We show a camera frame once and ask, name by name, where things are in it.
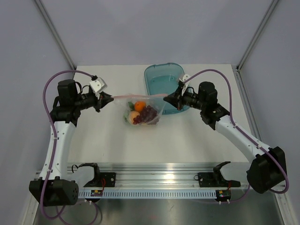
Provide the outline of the teal plastic tray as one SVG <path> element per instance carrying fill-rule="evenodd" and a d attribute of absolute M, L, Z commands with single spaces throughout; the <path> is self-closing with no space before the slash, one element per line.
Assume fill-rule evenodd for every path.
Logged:
<path fill-rule="evenodd" d="M 182 66 L 177 63 L 148 66 L 144 71 L 147 94 L 172 94 L 178 87 L 178 79 L 184 73 Z"/>

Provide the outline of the toy mango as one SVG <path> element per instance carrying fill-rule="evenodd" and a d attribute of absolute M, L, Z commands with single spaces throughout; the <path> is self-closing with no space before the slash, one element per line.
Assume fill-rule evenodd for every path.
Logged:
<path fill-rule="evenodd" d="M 128 102 L 127 105 L 131 111 L 135 110 L 135 105 L 132 102 Z"/>
<path fill-rule="evenodd" d="M 147 106 L 146 102 L 144 101 L 136 101 L 134 105 L 135 105 L 135 111 L 139 113 Z"/>

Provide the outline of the purple toy grape bunch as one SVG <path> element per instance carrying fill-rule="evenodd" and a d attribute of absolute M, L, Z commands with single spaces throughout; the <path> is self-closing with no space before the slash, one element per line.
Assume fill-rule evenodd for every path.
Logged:
<path fill-rule="evenodd" d="M 157 115 L 158 115 L 157 111 L 152 106 L 147 105 L 142 109 L 139 115 L 133 118 L 133 124 L 153 125 L 156 123 Z"/>

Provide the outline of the orange toy peach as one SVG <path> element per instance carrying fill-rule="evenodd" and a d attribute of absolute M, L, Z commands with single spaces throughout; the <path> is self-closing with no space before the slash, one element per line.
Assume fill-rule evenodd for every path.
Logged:
<path fill-rule="evenodd" d="M 133 124 L 134 123 L 134 118 L 136 118 L 137 116 L 139 116 L 140 113 L 137 111 L 131 111 L 128 115 L 128 119 L 129 121 Z"/>

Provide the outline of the clear zip top bag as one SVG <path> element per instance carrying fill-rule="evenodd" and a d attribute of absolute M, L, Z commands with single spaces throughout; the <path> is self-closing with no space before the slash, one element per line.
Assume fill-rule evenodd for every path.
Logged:
<path fill-rule="evenodd" d="M 122 108 L 122 118 L 132 126 L 156 125 L 163 113 L 166 94 L 114 96 L 114 103 Z"/>

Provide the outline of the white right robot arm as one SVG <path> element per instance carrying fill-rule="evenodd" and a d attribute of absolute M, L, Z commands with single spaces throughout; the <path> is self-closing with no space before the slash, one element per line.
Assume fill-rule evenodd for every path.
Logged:
<path fill-rule="evenodd" d="M 231 113 L 218 103 L 218 92 L 211 82 L 199 84 L 197 93 L 187 91 L 183 82 L 164 101 L 177 110 L 183 106 L 200 110 L 206 125 L 216 130 L 234 144 L 250 163 L 246 171 L 249 185 L 263 194 L 285 181 L 288 185 L 285 153 L 280 147 L 271 148 L 239 127 Z"/>

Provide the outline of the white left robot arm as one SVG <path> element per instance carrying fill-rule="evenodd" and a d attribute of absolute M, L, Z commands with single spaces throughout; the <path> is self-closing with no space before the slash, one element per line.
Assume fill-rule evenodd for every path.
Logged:
<path fill-rule="evenodd" d="M 96 112 L 113 101 L 106 94 L 106 83 L 94 77 L 88 92 L 82 93 L 80 83 L 68 79 L 58 83 L 58 96 L 50 112 L 51 138 L 44 167 L 37 180 L 29 184 L 29 191 L 45 207 L 74 205 L 79 190 L 84 187 L 100 187 L 104 190 L 108 180 L 96 163 L 82 163 L 73 174 L 67 170 L 71 141 L 83 110 L 94 108 Z"/>

